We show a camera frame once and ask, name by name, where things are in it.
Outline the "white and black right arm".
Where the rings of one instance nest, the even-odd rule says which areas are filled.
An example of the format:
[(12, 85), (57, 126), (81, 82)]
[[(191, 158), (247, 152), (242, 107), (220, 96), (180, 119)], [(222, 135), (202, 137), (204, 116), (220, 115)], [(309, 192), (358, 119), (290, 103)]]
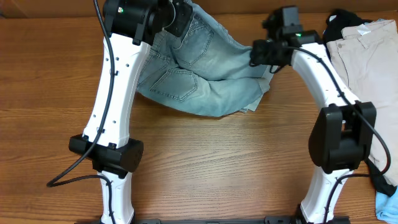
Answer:
[(376, 108), (362, 102), (343, 83), (314, 31), (294, 32), (277, 40), (255, 40), (250, 65), (290, 65), (305, 82), (319, 114), (308, 139), (315, 171), (297, 213), (286, 223), (349, 223), (334, 208), (345, 182), (368, 158)]

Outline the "light blue denim shorts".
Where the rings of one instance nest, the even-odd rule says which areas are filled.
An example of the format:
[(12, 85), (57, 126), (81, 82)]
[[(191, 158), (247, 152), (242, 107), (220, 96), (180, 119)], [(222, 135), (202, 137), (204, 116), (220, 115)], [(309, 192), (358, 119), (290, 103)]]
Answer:
[(155, 35), (141, 71), (137, 91), (175, 110), (221, 117), (255, 111), (269, 91), (268, 65), (249, 64), (251, 48), (235, 41), (199, 5), (181, 37)]

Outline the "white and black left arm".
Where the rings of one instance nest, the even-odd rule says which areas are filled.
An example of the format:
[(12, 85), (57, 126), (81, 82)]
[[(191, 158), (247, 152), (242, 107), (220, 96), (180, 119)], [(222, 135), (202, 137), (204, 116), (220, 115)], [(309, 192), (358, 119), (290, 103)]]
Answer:
[(130, 137), (129, 119), (139, 75), (155, 35), (167, 31), (180, 37), (192, 7), (184, 1), (107, 0), (97, 11), (104, 32), (101, 78), (88, 124), (68, 147), (89, 159), (100, 179), (99, 223), (134, 223), (131, 179), (144, 144)]

